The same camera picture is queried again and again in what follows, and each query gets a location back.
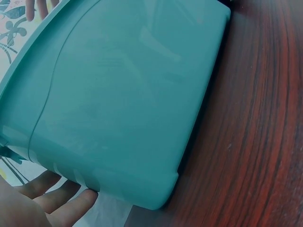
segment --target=turquoise case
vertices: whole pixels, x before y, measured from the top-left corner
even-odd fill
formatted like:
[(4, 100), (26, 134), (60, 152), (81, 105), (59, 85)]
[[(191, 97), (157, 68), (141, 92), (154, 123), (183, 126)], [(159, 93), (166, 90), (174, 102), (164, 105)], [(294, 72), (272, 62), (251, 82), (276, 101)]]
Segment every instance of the turquoise case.
[(2, 154), (160, 208), (229, 17), (216, 0), (63, 0), (0, 83)]

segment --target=table surface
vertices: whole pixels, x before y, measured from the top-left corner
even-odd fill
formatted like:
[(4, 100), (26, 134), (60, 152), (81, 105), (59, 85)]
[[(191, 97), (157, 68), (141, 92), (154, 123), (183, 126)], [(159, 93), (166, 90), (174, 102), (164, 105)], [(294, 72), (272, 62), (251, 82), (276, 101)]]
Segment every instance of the table surface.
[(176, 190), (127, 227), (303, 226), (303, 1), (232, 11)]

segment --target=wood grain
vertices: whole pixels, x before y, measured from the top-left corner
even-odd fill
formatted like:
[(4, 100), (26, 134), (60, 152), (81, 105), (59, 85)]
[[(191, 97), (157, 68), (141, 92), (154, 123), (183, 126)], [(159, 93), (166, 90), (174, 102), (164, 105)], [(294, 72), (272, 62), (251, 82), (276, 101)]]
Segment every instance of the wood grain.
[(176, 190), (125, 226), (303, 226), (303, 1), (234, 1)]

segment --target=hand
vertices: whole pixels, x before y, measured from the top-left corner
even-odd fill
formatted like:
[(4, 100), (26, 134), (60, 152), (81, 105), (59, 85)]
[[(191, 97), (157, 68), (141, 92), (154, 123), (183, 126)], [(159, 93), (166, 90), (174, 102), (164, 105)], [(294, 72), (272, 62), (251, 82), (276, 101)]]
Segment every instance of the hand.
[(46, 171), (23, 186), (12, 187), (0, 176), (0, 226), (74, 225), (93, 206), (98, 194), (85, 190), (69, 201), (80, 188), (71, 181), (66, 181), (57, 190), (45, 193), (59, 179), (60, 176)]
[[(36, 1), (37, 1), (37, 6), (41, 19), (44, 19), (48, 14), (46, 0), (36, 0)], [(27, 20), (32, 21), (35, 16), (35, 0), (25, 0), (25, 3), (26, 3)], [(58, 5), (59, 0), (51, 0), (51, 3), (53, 7), (55, 7), (56, 5)]]

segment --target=teal plastic container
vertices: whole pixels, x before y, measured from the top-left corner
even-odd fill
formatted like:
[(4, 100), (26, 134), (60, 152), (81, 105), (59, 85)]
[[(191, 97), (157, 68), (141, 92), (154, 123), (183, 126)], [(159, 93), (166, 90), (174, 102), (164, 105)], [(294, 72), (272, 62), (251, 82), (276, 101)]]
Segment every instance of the teal plastic container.
[(2, 155), (160, 208), (229, 17), (216, 0), (63, 0), (0, 83)]

